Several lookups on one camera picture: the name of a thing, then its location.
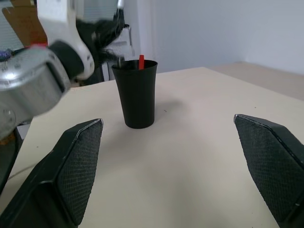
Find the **white table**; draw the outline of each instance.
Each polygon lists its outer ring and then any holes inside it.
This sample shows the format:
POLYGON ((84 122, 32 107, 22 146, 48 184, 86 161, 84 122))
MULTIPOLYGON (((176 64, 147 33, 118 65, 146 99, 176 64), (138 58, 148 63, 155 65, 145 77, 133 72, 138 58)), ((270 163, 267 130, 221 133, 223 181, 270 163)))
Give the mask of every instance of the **white table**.
MULTIPOLYGON (((70 91, 35 118, 12 175, 64 130, 103 118, 96 179, 81 228, 278 228, 247 169, 234 114, 285 125, 304 142, 304 102, 197 68, 157 75, 156 120, 125 126, 115 82, 70 91)), ((31 169, 7 184, 0 211, 31 169)))
POLYGON ((304 101, 304 75, 246 62, 213 66, 210 69, 304 101))

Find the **white wall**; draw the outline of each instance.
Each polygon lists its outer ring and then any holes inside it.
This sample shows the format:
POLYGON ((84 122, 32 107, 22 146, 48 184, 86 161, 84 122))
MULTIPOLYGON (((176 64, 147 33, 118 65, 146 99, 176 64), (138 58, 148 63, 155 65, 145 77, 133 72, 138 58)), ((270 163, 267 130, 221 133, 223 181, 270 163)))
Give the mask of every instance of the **white wall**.
POLYGON ((304 0, 150 4, 159 72, 244 60, 304 74, 304 0))
POLYGON ((152 30, 152 1, 153 0, 137 0, 137 11, 141 54, 144 54, 146 59, 155 60, 155 37, 152 30))
POLYGON ((141 54, 137 0, 124 0, 125 23, 131 26, 131 42, 135 56, 141 54))

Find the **red straw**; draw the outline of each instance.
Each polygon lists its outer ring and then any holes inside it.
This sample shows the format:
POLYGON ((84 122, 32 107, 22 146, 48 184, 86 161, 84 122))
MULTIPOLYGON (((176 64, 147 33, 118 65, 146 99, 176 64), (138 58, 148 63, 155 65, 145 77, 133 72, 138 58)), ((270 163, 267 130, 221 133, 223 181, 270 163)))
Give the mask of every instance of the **red straw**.
POLYGON ((144 55, 139 56, 139 69, 140 70, 144 69, 144 55))

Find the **black cup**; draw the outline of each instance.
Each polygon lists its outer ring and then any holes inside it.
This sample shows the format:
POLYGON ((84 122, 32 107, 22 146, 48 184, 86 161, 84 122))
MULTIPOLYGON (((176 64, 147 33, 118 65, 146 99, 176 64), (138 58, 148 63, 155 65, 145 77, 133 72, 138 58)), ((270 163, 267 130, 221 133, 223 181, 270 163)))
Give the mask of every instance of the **black cup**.
POLYGON ((139 70, 139 61, 131 60, 112 66, 128 127, 142 129, 154 123, 157 65, 145 60, 144 69, 139 70))

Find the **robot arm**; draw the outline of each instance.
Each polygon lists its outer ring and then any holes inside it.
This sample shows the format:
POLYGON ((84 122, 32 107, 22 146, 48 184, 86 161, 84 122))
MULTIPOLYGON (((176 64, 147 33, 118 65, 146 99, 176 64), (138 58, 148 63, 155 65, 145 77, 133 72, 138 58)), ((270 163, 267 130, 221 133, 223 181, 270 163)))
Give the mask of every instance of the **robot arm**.
POLYGON ((88 79, 104 52, 124 28, 123 0, 114 19, 85 23, 76 19, 74 0, 38 0, 38 18, 48 48, 32 47, 0 64, 0 140, 15 127, 52 109, 70 89, 70 80, 88 79))

